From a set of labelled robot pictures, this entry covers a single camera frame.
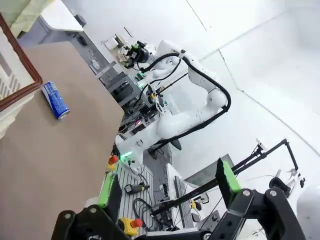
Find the bolt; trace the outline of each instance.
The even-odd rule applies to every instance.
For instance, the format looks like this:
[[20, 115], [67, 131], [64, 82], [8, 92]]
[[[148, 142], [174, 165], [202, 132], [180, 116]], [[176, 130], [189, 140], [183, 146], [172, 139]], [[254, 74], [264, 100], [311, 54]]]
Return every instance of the bolt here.
[[244, 191], [243, 191], [243, 195], [245, 195], [245, 196], [248, 197], [248, 196], [250, 196], [250, 192], [249, 192], [248, 190], [244, 190]]
[[71, 218], [71, 214], [70, 214], [70, 213], [66, 213], [66, 214], [64, 215], [64, 218], [65, 218], [65, 219]]
[[270, 191], [270, 195], [271, 195], [272, 197], [275, 197], [275, 196], [277, 196], [277, 192], [274, 191], [274, 190], [271, 190], [271, 191]]
[[206, 233], [204, 236], [203, 236], [203, 240], [208, 240], [211, 236], [211, 233]]

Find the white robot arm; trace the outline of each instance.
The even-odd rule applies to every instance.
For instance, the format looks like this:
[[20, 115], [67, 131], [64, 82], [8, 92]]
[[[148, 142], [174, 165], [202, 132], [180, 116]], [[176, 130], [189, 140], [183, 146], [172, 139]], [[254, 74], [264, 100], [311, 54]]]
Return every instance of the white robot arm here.
[[157, 66], [167, 57], [178, 57], [188, 65], [190, 81], [207, 91], [206, 105], [201, 108], [172, 115], [170, 111], [151, 123], [134, 136], [122, 140], [116, 139], [116, 146], [120, 152], [120, 161], [137, 173], [143, 163], [143, 152], [161, 141], [178, 139], [191, 132], [201, 129], [214, 119], [227, 112], [231, 105], [231, 97], [217, 81], [216, 74], [205, 69], [190, 53], [168, 41], [162, 41], [153, 56], [153, 61], [142, 72], [147, 72]]

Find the red button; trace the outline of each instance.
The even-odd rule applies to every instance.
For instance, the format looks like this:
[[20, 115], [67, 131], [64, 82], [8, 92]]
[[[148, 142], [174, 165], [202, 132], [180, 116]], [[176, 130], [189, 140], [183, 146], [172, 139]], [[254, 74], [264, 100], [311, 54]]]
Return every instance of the red button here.
[[140, 218], [137, 218], [136, 220], [133, 220], [131, 222], [131, 227], [133, 227], [133, 228], [141, 227], [142, 223], [143, 223], [142, 220]]
[[117, 155], [112, 155], [109, 157], [109, 164], [115, 164], [118, 161], [119, 161], [119, 158]]

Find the cardboard surface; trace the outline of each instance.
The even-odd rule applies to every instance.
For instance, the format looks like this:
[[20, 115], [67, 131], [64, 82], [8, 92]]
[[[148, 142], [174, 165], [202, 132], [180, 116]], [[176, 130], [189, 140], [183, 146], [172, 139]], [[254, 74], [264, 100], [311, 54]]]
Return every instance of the cardboard surface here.
[[59, 212], [99, 194], [123, 110], [69, 42], [25, 49], [70, 113], [56, 120], [41, 91], [0, 140], [0, 239], [51, 239]]

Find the basket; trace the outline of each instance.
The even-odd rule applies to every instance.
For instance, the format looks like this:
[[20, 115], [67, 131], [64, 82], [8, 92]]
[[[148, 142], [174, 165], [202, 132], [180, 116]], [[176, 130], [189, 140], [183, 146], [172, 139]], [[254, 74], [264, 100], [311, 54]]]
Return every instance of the basket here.
[[0, 139], [42, 83], [0, 14]]

